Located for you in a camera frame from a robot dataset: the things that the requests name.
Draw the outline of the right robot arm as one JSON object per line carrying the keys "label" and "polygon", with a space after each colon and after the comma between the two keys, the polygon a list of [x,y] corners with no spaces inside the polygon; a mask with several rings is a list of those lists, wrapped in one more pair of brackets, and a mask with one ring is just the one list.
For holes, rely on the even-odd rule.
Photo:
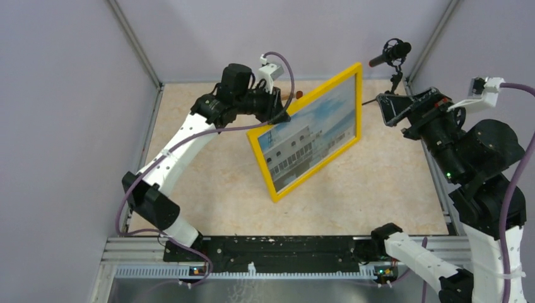
{"label": "right robot arm", "polygon": [[403,119],[403,136],[422,141],[444,177],[467,235],[470,269],[448,263],[387,223],[371,233],[370,252],[405,264],[438,294],[441,302],[525,302],[520,245],[527,219],[526,199],[503,171],[529,157],[513,129],[484,119],[463,130],[472,101],[458,104],[436,88],[412,96],[380,94],[385,125]]}

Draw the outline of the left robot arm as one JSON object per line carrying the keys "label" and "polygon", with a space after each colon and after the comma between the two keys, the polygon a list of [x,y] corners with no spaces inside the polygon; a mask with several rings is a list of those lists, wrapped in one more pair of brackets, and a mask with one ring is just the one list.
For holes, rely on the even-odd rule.
{"label": "left robot arm", "polygon": [[282,65],[262,61],[258,72],[231,63],[209,93],[194,102],[183,125],[157,156],[137,173],[122,178],[125,202],[141,218],[179,243],[178,252],[194,261],[202,253],[202,234],[170,199],[179,177],[195,156],[216,136],[231,131],[239,115],[252,115],[261,126],[288,122],[287,104],[274,81],[284,74]]}

